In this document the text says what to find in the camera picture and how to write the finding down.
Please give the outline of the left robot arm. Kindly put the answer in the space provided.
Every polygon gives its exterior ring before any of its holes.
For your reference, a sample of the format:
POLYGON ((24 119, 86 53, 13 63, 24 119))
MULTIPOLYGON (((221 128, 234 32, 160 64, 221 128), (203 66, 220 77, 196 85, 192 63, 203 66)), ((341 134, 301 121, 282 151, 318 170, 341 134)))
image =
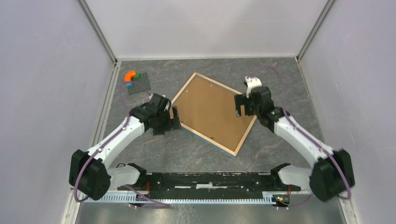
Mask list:
POLYGON ((74 187, 74 199, 101 199, 108 190, 121 186, 143 189, 147 178, 131 165, 111 168, 114 159, 139 136, 149 129, 153 135, 181 129, 177 106, 164 95, 154 93, 148 102, 132 108, 122 123, 101 142, 71 156, 69 184, 74 187))

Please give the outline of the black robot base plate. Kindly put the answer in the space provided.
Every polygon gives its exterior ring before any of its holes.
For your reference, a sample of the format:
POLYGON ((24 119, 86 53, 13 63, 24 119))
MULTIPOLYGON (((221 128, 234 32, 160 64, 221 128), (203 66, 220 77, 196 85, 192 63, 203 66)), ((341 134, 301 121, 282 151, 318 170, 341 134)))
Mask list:
POLYGON ((263 192, 301 191, 266 172, 153 172, 141 175, 132 188, 151 199, 259 199, 263 192))

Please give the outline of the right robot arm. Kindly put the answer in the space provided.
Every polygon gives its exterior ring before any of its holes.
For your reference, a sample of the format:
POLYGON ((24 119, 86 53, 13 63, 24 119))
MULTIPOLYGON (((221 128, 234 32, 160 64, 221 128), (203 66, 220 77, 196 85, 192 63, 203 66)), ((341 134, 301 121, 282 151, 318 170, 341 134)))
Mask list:
POLYGON ((268 87, 258 86, 250 92, 234 96, 236 115, 256 116, 262 126, 295 148, 310 168, 285 165, 270 177, 270 185, 282 190, 287 185, 307 189, 320 201, 334 197, 349 200, 355 185, 350 154, 344 149, 319 141, 303 129, 284 108, 275 106, 268 87))

